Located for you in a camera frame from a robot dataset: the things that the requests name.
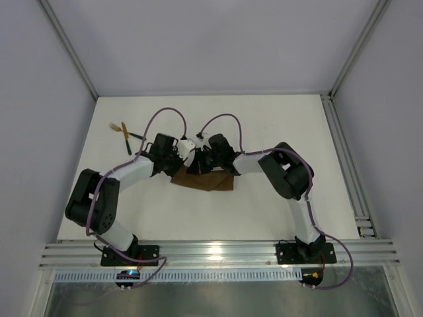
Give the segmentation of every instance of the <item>black mounting plate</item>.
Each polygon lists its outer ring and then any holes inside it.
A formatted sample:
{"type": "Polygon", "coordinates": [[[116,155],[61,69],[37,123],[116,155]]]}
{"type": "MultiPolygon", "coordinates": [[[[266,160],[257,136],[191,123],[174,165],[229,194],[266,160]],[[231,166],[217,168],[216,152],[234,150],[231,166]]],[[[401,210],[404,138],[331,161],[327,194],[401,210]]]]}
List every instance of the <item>black mounting plate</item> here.
{"type": "MultiPolygon", "coordinates": [[[[132,258],[139,258],[140,260],[152,260],[160,256],[159,246],[141,246],[138,245],[137,252],[132,258]]],[[[139,263],[128,261],[120,257],[115,251],[110,248],[104,247],[103,254],[101,256],[101,266],[138,266],[139,263]]],[[[159,266],[159,262],[144,263],[142,266],[159,266]]]]}
{"type": "Polygon", "coordinates": [[[307,263],[305,263],[304,259],[299,255],[295,242],[279,242],[276,245],[276,258],[278,259],[278,264],[320,264],[321,254],[326,264],[336,263],[335,250],[333,244],[329,242],[323,244],[321,251],[307,263]]]}

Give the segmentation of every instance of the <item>brown fabric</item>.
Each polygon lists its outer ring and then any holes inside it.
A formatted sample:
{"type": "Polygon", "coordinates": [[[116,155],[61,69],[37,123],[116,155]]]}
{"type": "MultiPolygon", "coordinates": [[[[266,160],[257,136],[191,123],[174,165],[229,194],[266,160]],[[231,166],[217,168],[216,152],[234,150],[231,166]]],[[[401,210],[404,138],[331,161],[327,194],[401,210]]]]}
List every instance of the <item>brown fabric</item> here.
{"type": "Polygon", "coordinates": [[[196,188],[197,190],[233,190],[233,175],[224,170],[216,170],[207,174],[194,175],[186,173],[186,166],[180,168],[172,178],[171,183],[196,188]]]}

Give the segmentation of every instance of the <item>white table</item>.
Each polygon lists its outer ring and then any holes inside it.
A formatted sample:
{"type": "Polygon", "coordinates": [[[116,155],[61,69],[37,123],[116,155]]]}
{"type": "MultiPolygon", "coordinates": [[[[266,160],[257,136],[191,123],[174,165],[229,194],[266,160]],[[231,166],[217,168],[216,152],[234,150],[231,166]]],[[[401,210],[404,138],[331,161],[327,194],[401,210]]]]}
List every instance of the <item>white table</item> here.
{"type": "MultiPolygon", "coordinates": [[[[126,162],[123,133],[108,127],[125,122],[142,134],[160,108],[180,110],[193,137],[213,116],[231,112],[243,125],[244,148],[257,151],[281,141],[290,144],[314,169],[314,214],[320,227],[338,238],[359,238],[320,97],[300,96],[164,96],[100,98],[85,141],[75,181],[85,168],[107,171],[126,162]]],[[[182,135],[182,121],[163,112],[147,135],[182,135]]],[[[233,118],[219,118],[206,131],[222,133],[239,150],[233,118]]],[[[140,140],[130,137],[133,152],[140,140]]],[[[164,174],[144,180],[122,192],[117,219],[144,240],[277,240],[292,239],[293,219],[285,199],[264,174],[235,178],[233,192],[203,192],[170,183],[164,174]]],[[[60,240],[86,239],[85,229],[63,217],[60,240]]]]}

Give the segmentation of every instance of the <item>gray wall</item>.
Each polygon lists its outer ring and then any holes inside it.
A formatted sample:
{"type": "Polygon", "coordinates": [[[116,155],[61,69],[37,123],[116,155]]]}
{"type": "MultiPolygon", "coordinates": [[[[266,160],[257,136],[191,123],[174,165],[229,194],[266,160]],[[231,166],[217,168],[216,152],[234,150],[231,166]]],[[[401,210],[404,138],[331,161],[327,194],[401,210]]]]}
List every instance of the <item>gray wall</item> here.
{"type": "Polygon", "coordinates": [[[391,3],[336,102],[381,233],[423,302],[423,2],[391,3]]]}
{"type": "Polygon", "coordinates": [[[101,96],[328,90],[376,0],[50,0],[101,96]]]}
{"type": "Polygon", "coordinates": [[[34,0],[0,2],[0,307],[20,316],[58,230],[94,101],[34,0]]]}

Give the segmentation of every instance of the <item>black handle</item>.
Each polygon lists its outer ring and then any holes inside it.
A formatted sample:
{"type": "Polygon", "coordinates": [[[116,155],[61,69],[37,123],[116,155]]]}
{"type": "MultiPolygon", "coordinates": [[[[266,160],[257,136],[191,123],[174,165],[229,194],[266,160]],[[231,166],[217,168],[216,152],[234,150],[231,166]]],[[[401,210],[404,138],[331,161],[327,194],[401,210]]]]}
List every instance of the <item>black handle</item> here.
{"type": "Polygon", "coordinates": [[[129,135],[132,135],[133,137],[136,137],[137,139],[140,139],[140,140],[144,139],[142,136],[140,136],[138,134],[134,134],[132,132],[129,132],[129,135]]]}
{"type": "Polygon", "coordinates": [[[131,147],[130,147],[130,143],[128,142],[127,139],[125,139],[125,143],[126,143],[126,149],[128,150],[128,154],[132,155],[132,151],[131,151],[131,147]]]}

